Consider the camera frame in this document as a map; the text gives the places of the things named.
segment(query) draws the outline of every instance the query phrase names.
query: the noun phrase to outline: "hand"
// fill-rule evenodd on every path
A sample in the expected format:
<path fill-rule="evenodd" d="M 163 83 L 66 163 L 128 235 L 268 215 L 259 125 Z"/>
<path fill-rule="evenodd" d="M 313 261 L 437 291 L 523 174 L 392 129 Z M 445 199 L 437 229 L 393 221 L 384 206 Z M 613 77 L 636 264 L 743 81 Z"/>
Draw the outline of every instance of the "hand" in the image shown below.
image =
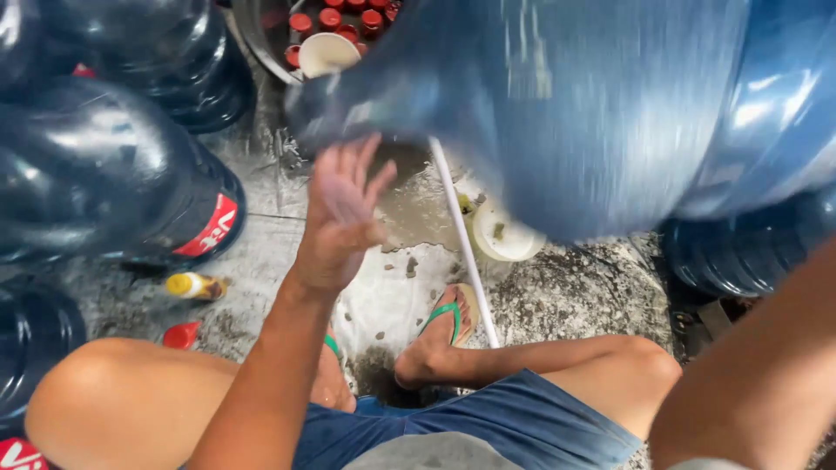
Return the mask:
<path fill-rule="evenodd" d="M 378 197 L 395 179 L 387 161 L 366 185 L 380 135 L 324 151 L 308 185 L 308 220 L 294 272 L 305 287 L 338 293 L 357 275 L 365 251 L 385 241 L 374 219 Z"/>

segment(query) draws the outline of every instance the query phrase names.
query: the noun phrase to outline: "foot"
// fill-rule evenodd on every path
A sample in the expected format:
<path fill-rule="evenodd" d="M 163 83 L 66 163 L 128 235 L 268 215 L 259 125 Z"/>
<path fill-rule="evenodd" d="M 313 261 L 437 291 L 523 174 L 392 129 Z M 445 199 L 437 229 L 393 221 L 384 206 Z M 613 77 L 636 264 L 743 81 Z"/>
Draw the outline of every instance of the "foot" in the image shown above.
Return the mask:
<path fill-rule="evenodd" d="M 470 306 L 465 300 L 465 294 L 455 284 L 448 285 L 444 294 L 438 299 L 436 307 L 455 301 L 461 312 L 459 337 L 462 337 L 472 327 L 468 312 Z M 423 333 L 406 347 L 395 360 L 395 379 L 406 390 L 415 390 L 433 383 L 435 378 L 434 365 L 443 364 L 445 355 L 451 351 L 453 332 L 456 329 L 456 316 L 452 311 L 441 314 L 426 326 Z"/>
<path fill-rule="evenodd" d="M 330 326 L 328 334 L 334 337 L 334 331 Z M 353 413 L 357 407 L 357 399 L 352 395 L 349 384 L 345 383 L 339 359 L 325 343 L 322 344 L 322 352 L 319 353 L 319 367 L 316 378 L 313 379 L 311 402 L 347 413 Z"/>

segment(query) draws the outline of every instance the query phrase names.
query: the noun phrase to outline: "concrete floor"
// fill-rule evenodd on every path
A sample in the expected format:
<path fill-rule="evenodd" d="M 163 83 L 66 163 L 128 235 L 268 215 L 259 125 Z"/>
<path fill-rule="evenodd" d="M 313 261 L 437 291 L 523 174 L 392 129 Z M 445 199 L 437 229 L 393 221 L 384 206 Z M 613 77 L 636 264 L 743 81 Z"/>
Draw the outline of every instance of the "concrete floor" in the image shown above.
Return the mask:
<path fill-rule="evenodd" d="M 199 319 L 197 349 L 241 361 L 252 346 L 302 235 L 308 169 L 280 128 L 279 88 L 252 65 L 259 96 L 254 116 L 203 138 L 247 190 L 244 233 L 228 252 L 198 269 L 231 278 L 228 296 L 214 304 L 173 299 L 163 292 L 164 278 L 157 273 L 130 272 L 100 260 L 74 259 L 41 268 L 79 301 L 90 338 L 159 341 L 168 327 Z M 334 316 L 346 377 L 363 394 L 385 388 L 386 368 L 418 334 L 434 304 L 432 292 L 466 279 L 429 155 L 420 148 L 390 145 L 378 160 L 387 157 L 395 158 L 401 169 L 396 188 L 378 213 L 390 230 L 390 244 L 367 253 Z M 457 189 L 476 199 L 484 189 L 469 171 L 456 168 Z M 597 245 L 548 245 L 524 263 L 482 261 L 500 342 L 620 333 L 642 335 L 670 350 L 667 298 L 648 262 L 655 250 L 654 240 L 636 237 Z M 419 263 L 414 278 L 405 276 L 409 258 Z M 386 270 L 387 264 L 394 268 Z M 481 324 L 466 347 L 487 347 Z M 650 468 L 646 452 L 637 453 L 625 468 Z"/>

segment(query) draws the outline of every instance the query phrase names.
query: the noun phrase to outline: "water jug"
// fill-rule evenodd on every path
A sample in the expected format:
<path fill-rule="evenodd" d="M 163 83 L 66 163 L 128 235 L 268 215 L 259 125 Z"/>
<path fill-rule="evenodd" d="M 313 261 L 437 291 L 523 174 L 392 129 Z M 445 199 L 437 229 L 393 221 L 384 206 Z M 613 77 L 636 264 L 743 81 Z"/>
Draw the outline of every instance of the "water jug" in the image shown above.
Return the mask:
<path fill-rule="evenodd" d="M 238 178 L 158 106 L 79 77 L 0 105 L 0 201 L 0 263 L 187 266 L 227 249 L 246 214 Z"/>
<path fill-rule="evenodd" d="M 15 100 L 42 79 L 70 74 L 75 57 L 47 36 L 35 0 L 0 0 L 0 99 Z"/>
<path fill-rule="evenodd" d="M 410 0 L 292 87 L 306 146 L 434 135 L 552 240 L 717 218 L 833 180 L 833 0 Z"/>
<path fill-rule="evenodd" d="M 28 276 L 0 283 L 0 438 L 20 435 L 35 386 L 85 338 L 75 302 L 60 290 Z"/>
<path fill-rule="evenodd" d="M 153 99 L 192 134 L 255 103 L 250 69 L 210 0 L 47 0 L 48 24 L 84 47 L 97 77 Z"/>
<path fill-rule="evenodd" d="M 672 220 L 662 249 L 671 270 L 708 294 L 770 294 L 836 232 L 836 184 L 719 221 Z"/>

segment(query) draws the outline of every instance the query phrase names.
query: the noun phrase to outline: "leg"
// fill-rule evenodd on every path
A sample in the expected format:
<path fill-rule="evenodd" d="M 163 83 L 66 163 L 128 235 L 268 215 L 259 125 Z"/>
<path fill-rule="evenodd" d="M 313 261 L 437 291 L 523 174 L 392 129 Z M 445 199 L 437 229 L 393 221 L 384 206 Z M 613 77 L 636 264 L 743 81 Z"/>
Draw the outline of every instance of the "leg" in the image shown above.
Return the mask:
<path fill-rule="evenodd" d="M 68 470 L 167 469 L 183 464 L 238 364 L 146 341 L 82 346 L 51 370 L 29 402 L 26 430 Z M 353 410 L 334 352 L 324 347 L 311 400 Z"/>
<path fill-rule="evenodd" d="M 448 288 L 439 304 L 453 299 L 468 308 L 457 289 Z M 444 384 L 482 388 L 529 369 L 644 440 L 655 413 L 681 369 L 649 340 L 600 336 L 547 341 L 497 350 L 450 346 L 452 313 L 430 323 L 395 362 L 405 386 Z"/>

